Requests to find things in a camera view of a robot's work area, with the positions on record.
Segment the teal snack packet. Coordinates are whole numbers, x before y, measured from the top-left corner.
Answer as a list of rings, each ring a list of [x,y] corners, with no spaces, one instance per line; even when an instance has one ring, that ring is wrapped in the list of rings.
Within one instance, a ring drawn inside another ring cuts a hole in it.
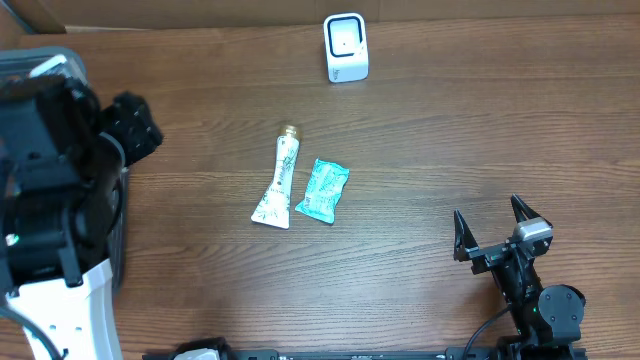
[[[348,168],[334,162],[317,159],[304,198],[296,205],[295,210],[313,219],[333,224],[336,207],[349,175]]]

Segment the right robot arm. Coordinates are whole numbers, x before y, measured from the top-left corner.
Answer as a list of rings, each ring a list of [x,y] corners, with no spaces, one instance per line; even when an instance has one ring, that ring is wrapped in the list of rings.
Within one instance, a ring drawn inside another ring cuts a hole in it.
[[[543,286],[534,268],[535,259],[550,249],[553,225],[518,195],[510,201],[516,219],[513,233],[487,248],[478,245],[461,212],[453,213],[453,258],[470,261],[475,275],[491,273],[506,307],[481,325],[463,350],[451,350],[449,357],[586,360],[587,351],[574,346],[581,339],[586,297],[573,286]],[[505,314],[511,315],[517,333],[499,338],[492,348],[475,347],[479,335]]]

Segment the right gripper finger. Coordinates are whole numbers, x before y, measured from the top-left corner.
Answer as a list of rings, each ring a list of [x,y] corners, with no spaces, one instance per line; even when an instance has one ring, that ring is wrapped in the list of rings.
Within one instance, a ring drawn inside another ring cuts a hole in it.
[[[529,207],[517,194],[512,194],[510,201],[517,223],[540,217],[540,214]]]
[[[471,259],[471,253],[477,251],[479,246],[458,209],[454,211],[453,216],[455,227],[453,258],[459,262],[468,261]]]

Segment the white Pantene tube gold cap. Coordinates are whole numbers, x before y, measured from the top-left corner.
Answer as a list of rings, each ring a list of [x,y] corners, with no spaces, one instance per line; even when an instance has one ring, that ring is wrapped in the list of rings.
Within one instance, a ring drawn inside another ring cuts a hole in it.
[[[255,223],[288,229],[293,176],[300,148],[301,132],[284,125],[276,141],[275,167],[272,181],[251,215]]]

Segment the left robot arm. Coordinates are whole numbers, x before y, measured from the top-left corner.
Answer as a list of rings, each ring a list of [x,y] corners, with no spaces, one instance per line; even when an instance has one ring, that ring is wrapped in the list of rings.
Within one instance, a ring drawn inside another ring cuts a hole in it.
[[[1,315],[38,359],[118,359],[110,245],[123,174],[163,136],[130,92],[61,75],[1,90]]]

